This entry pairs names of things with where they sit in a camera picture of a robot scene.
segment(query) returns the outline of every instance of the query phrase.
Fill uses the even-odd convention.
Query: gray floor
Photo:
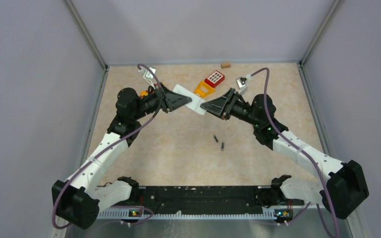
[[[327,211],[325,220],[334,234],[334,227]],[[316,208],[309,209],[288,227],[262,225],[248,220],[153,220],[128,228],[118,222],[100,227],[108,220],[97,220],[94,225],[82,230],[72,227],[66,238],[326,238],[328,237],[319,219]],[[341,238],[351,238],[346,221],[339,220]]]

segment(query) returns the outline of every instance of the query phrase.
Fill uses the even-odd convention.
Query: floor
[[[226,79],[206,100],[223,95],[235,79],[262,68],[270,68],[268,94],[277,107],[275,117],[302,140],[321,150],[305,91],[295,63],[155,65],[156,74],[169,89],[176,84],[193,91],[214,70]],[[116,113],[117,93],[132,87],[138,94],[148,87],[136,66],[110,67],[97,115],[89,154],[97,147]],[[263,93],[265,73],[249,82],[246,101]],[[143,124],[149,116],[140,120]],[[220,150],[225,143],[224,151]],[[236,118],[220,120],[210,114],[196,114],[186,107],[159,113],[134,143],[112,165],[101,181],[104,184],[127,176],[140,185],[269,185],[281,175],[315,178],[287,157],[260,145],[252,127]]]

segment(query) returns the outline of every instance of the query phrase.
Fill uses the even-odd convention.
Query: red object with white dots
[[[205,83],[215,88],[224,81],[224,79],[226,79],[226,76],[216,70],[205,79]]]

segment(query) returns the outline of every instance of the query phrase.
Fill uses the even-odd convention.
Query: beige table surface
[[[302,140],[321,150],[309,104],[295,63],[155,65],[156,74],[170,90],[180,84],[193,91],[214,70],[226,79],[207,96],[212,100],[230,87],[235,79],[262,67],[270,68],[268,94],[277,107],[275,117]],[[263,93],[265,72],[249,82],[244,95],[252,102]],[[97,115],[89,154],[97,147],[115,116],[117,93],[132,87],[138,94],[147,82],[136,66],[110,67],[102,102]],[[150,116],[140,119],[141,124]],[[220,143],[215,143],[215,134]],[[221,142],[225,143],[220,151]],[[220,120],[206,113],[201,116],[186,107],[172,113],[160,112],[137,139],[113,163],[101,181],[104,184],[127,176],[140,185],[269,185],[274,177],[288,174],[301,179],[315,179],[292,160],[260,145],[253,128],[236,118]]]

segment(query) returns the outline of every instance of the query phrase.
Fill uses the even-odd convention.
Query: table
[[[214,70],[226,79],[206,100],[223,95],[230,87],[237,88],[235,79],[269,67],[268,94],[277,107],[275,117],[298,137],[321,150],[318,133],[295,63],[151,65],[170,90],[180,84],[193,91],[198,83]],[[249,82],[244,94],[252,102],[263,93],[265,72]],[[118,92],[134,88],[138,94],[148,87],[134,66],[110,67],[103,98],[98,111],[89,154],[97,147],[116,114]],[[141,124],[150,116],[140,119]],[[225,143],[224,151],[220,150]],[[286,156],[260,145],[253,128],[236,118],[220,120],[206,113],[201,116],[186,107],[172,113],[160,112],[144,128],[137,139],[113,163],[101,181],[104,184],[127,176],[140,185],[269,185],[281,175],[315,180]]]

